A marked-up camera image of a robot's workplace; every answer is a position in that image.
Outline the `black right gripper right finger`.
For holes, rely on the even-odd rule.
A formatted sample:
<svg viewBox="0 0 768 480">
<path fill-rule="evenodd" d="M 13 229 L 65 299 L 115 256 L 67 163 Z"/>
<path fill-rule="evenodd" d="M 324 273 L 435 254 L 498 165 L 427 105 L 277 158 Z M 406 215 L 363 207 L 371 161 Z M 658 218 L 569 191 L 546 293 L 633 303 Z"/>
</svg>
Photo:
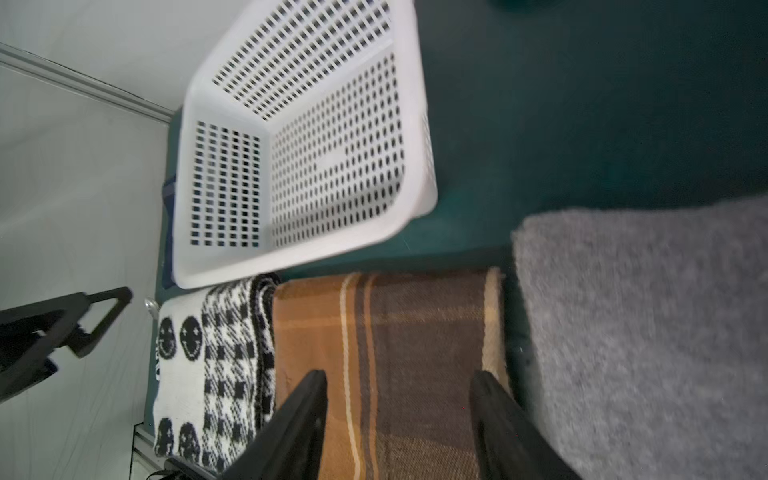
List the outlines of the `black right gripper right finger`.
<svg viewBox="0 0 768 480">
<path fill-rule="evenodd" d="M 482 479 L 578 479 L 525 412 L 487 371 L 473 374 L 469 403 Z"/>
</svg>

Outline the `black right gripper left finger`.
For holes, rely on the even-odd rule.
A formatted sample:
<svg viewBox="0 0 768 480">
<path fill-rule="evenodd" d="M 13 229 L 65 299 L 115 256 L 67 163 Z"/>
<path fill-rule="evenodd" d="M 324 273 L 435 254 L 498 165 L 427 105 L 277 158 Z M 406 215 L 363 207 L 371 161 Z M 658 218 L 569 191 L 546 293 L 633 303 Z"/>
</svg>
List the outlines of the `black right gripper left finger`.
<svg viewBox="0 0 768 480">
<path fill-rule="evenodd" d="M 328 408 L 327 377 L 305 375 L 223 479 L 316 479 Z"/>
</svg>

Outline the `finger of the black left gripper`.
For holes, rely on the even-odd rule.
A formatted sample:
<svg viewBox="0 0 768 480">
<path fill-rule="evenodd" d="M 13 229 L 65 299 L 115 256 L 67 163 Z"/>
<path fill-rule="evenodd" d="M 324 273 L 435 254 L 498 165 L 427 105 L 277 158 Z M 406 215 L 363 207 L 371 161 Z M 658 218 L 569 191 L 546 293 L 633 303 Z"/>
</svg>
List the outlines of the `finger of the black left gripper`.
<svg viewBox="0 0 768 480">
<path fill-rule="evenodd" d="M 119 287 L 93 294 L 72 293 L 22 305 L 1 312 L 1 400 L 23 393 L 53 376 L 57 365 L 50 355 L 66 347 L 76 357 L 88 356 L 133 299 L 132 291 Z M 80 320 L 92 305 L 115 304 L 90 332 Z"/>
</svg>

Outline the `black white smiley scarf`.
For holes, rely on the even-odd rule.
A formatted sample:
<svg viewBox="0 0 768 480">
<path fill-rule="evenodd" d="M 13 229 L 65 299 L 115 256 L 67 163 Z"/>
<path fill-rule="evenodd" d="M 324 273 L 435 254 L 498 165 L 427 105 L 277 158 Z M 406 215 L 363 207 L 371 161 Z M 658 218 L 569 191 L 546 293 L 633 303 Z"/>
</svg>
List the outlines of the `black white smiley scarf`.
<svg viewBox="0 0 768 480">
<path fill-rule="evenodd" d="M 221 474 L 272 418 L 272 301 L 279 277 L 257 275 L 166 301 L 156 336 L 154 451 Z"/>
</svg>

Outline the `brown plaid scarf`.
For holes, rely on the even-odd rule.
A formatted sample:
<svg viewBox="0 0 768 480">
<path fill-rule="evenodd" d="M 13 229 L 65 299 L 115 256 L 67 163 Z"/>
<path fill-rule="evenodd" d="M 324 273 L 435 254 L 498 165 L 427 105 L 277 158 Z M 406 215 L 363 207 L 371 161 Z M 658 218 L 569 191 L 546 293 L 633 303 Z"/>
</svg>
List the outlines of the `brown plaid scarf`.
<svg viewBox="0 0 768 480">
<path fill-rule="evenodd" d="M 293 280 L 273 301 L 276 400 L 327 377 L 323 479 L 475 479 L 472 375 L 506 383 L 500 269 Z"/>
</svg>

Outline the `grey fuzzy scarf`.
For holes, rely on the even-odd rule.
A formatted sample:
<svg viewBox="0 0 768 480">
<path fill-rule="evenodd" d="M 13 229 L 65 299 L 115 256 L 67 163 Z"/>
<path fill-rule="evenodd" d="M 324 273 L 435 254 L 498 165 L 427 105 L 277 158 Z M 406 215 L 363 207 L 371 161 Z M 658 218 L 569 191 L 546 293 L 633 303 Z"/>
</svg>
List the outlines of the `grey fuzzy scarf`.
<svg viewBox="0 0 768 480">
<path fill-rule="evenodd" d="M 513 237 L 545 432 L 585 479 L 767 475 L 767 199 L 549 212 Z"/>
</svg>

